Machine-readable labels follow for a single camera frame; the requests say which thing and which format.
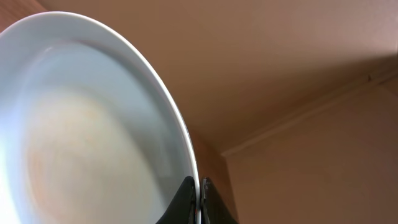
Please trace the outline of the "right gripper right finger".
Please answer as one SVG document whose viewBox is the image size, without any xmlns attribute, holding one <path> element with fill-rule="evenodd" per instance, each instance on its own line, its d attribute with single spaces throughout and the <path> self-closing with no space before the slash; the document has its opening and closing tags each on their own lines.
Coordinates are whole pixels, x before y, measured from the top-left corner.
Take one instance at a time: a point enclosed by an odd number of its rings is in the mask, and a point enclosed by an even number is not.
<svg viewBox="0 0 398 224">
<path fill-rule="evenodd" d="M 238 224 L 210 178 L 201 182 L 201 224 Z"/>
</svg>

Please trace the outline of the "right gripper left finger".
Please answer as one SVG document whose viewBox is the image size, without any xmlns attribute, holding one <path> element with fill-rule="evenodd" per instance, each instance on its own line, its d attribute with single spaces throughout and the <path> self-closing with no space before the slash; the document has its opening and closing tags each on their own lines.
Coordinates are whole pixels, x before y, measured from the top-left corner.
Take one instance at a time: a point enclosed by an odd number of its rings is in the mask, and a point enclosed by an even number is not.
<svg viewBox="0 0 398 224">
<path fill-rule="evenodd" d="M 186 176 L 156 224 L 196 224 L 196 198 L 195 181 Z"/>
</svg>

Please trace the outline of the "white plate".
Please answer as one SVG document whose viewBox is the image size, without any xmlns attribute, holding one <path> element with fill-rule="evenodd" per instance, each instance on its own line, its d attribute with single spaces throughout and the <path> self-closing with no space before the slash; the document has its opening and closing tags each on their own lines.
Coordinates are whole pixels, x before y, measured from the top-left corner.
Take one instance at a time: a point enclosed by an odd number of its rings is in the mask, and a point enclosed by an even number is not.
<svg viewBox="0 0 398 224">
<path fill-rule="evenodd" d="M 149 62 L 71 12 L 1 32 L 1 222 L 156 223 L 186 176 L 186 125 Z"/>
</svg>

